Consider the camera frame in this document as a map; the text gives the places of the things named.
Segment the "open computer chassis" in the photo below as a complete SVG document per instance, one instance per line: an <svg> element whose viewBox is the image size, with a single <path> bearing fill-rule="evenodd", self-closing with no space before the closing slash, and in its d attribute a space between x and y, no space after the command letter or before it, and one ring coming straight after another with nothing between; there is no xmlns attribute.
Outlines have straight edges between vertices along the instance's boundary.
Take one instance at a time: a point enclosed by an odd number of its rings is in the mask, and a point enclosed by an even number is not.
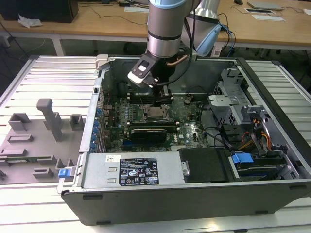
<svg viewBox="0 0 311 233"><path fill-rule="evenodd" d="M196 58L155 105L127 80L137 59L97 64L73 185L59 185L82 223L268 214L311 192L310 146L245 60Z"/></svg>

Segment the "floor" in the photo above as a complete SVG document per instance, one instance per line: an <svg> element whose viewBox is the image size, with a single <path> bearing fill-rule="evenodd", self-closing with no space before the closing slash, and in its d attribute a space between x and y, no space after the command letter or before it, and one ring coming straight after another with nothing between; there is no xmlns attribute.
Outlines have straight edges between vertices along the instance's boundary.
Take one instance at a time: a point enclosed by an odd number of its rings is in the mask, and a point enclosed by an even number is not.
<svg viewBox="0 0 311 233"><path fill-rule="evenodd" d="M28 55L56 55L54 46L49 39L39 38L16 38L20 46L28 53ZM64 40L63 42L65 51L68 56L94 56L92 41L83 40ZM124 42L116 41L98 41L99 54L124 54L123 46ZM10 47L4 49L0 48L0 95L5 91L12 79L18 74L23 64L27 61L27 57L24 56L23 51L18 47L13 40L10 43ZM128 46L126 54L142 54L146 50L145 43L131 43ZM304 78L301 84L305 89L309 89L311 86L310 71L310 59L305 51L288 51L281 50L280 54L276 53L276 50L271 50L268 56L264 59L260 58L262 50L259 49L246 49L236 48L236 51L231 54L231 57L243 57L246 60L277 60L299 81L301 77ZM222 52L222 56L226 56L228 48Z"/></svg>

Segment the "copper pipe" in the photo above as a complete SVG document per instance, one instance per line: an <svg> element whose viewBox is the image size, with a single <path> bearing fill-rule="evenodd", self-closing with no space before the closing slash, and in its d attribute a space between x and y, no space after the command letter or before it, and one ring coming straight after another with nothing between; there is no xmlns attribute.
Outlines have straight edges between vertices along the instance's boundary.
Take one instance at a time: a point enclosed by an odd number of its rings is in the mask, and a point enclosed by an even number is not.
<svg viewBox="0 0 311 233"><path fill-rule="evenodd" d="M188 57L188 55L185 54L180 59L177 59L177 61L175 61L175 62L167 62L166 65L168 67L174 67L175 65L178 65L182 61L185 61L187 59L187 57Z"/></svg>

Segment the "computer case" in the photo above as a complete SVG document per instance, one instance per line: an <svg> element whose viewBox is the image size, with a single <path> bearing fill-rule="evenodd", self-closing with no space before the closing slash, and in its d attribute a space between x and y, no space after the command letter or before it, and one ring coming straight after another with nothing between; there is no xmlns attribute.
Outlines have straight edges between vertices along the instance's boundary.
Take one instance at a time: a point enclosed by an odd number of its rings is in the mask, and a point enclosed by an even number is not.
<svg viewBox="0 0 311 233"><path fill-rule="evenodd" d="M20 14L30 19L71 23L78 13L77 0L1 0L0 14L5 20L17 20Z"/></svg>

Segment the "power supply label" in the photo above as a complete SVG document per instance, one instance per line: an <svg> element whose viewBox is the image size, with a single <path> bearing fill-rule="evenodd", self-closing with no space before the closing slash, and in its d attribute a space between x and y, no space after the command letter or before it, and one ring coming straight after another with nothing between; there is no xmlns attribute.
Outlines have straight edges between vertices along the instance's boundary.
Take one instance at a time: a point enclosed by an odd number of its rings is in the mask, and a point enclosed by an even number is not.
<svg viewBox="0 0 311 233"><path fill-rule="evenodd" d="M156 158L120 159L121 186L159 184Z"/></svg>

